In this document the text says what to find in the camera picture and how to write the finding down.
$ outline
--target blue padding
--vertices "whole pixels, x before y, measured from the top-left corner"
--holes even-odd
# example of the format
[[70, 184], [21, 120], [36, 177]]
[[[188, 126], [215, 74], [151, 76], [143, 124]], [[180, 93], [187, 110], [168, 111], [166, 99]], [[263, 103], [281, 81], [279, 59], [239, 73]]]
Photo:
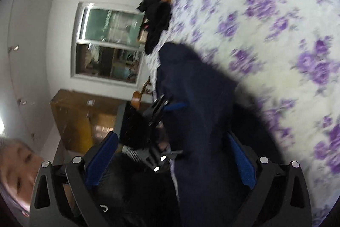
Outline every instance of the blue padding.
[[171, 103], [169, 105], [166, 105], [164, 107], [164, 111], [170, 112], [170, 111], [175, 111], [175, 110], [186, 108], [186, 107], [188, 107], [188, 104], [186, 104], [185, 102], [176, 102], [176, 103]]
[[117, 150], [118, 136], [114, 132], [110, 132], [108, 136], [109, 138], [103, 143], [86, 168], [85, 185], [87, 189], [99, 185], [100, 179]]
[[235, 162], [237, 164], [242, 183], [249, 186], [251, 189], [254, 189], [256, 184], [255, 169], [232, 135], [228, 134], [228, 137], [234, 152]]

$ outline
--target bed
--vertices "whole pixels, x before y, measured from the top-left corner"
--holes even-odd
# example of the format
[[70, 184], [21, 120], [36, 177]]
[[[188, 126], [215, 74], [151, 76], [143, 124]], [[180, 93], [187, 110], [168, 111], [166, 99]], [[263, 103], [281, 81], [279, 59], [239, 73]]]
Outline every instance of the bed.
[[300, 162], [313, 226], [340, 195], [340, 0], [174, 0], [148, 55], [151, 83], [165, 42], [193, 48], [239, 82], [285, 161]]

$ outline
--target white wall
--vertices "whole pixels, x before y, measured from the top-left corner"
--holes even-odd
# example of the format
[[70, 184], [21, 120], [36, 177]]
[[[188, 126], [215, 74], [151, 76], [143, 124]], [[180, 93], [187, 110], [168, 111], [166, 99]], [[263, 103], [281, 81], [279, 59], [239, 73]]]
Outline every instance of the white wall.
[[[1, 0], [0, 113], [7, 135], [39, 151], [53, 116], [46, 74], [46, 33], [52, 0]], [[7, 54], [8, 46], [19, 51]], [[18, 107], [22, 98], [28, 105]]]
[[29, 130], [25, 127], [16, 104], [10, 75], [7, 41], [12, 3], [13, 0], [0, 1], [0, 117], [9, 137], [20, 138], [30, 147], [33, 147]]
[[[78, 3], [117, 3], [137, 7], [142, 0], [53, 0], [47, 32], [46, 63], [50, 95], [53, 97], [61, 88], [99, 94], [114, 98], [131, 99], [136, 88], [109, 83], [71, 78], [71, 43], [74, 18]], [[147, 81], [147, 67], [143, 67], [138, 87]]]
[[47, 140], [40, 151], [40, 156], [45, 160], [53, 162], [55, 153], [60, 142], [60, 135], [56, 125], [53, 125]]

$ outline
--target eye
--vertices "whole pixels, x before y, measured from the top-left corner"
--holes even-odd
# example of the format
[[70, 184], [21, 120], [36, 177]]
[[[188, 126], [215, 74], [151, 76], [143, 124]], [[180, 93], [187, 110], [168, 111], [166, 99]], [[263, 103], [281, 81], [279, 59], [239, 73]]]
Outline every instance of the eye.
[[30, 160], [32, 160], [32, 153], [25, 158], [25, 163], [27, 164]]
[[21, 188], [21, 178], [18, 178], [18, 193], [19, 193], [20, 188]]

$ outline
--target white bedsheet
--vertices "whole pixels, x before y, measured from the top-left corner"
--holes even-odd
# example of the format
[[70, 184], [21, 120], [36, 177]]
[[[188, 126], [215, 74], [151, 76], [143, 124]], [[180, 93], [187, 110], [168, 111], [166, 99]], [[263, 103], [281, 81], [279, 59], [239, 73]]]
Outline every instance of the white bedsheet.
[[175, 0], [172, 13], [147, 56], [152, 83], [167, 41], [237, 79], [300, 162], [318, 226], [340, 195], [340, 0]]

